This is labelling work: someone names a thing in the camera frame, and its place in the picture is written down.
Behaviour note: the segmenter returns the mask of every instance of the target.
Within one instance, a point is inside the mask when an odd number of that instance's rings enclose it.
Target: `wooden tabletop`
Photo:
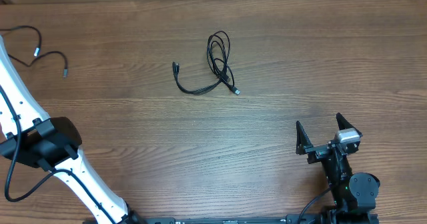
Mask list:
[[[0,26],[34,25],[41,52],[15,64],[52,116],[72,120],[95,170],[144,217],[299,213],[326,188],[319,163],[295,154],[295,122],[325,144],[342,113],[364,137],[353,172],[381,180],[382,223],[427,218],[427,0],[221,0],[2,5]],[[216,81],[207,38],[231,39],[239,96]],[[32,31],[4,36],[30,61]],[[10,161],[0,159],[0,186]],[[19,165],[11,194],[46,173]],[[310,212],[332,203],[327,196]],[[81,223],[91,213],[57,179],[19,203],[0,198],[0,223]]]

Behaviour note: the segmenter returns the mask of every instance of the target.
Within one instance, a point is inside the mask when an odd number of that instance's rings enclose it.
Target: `cable end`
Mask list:
[[[239,94],[240,94],[239,89],[237,89],[236,87],[233,87],[232,92],[233,92],[234,94],[236,94],[236,95],[239,95]]]
[[[179,63],[176,63],[175,61],[172,62],[172,71],[175,74],[179,73]]]
[[[34,56],[37,57],[39,55],[40,48],[36,47],[34,51]]]

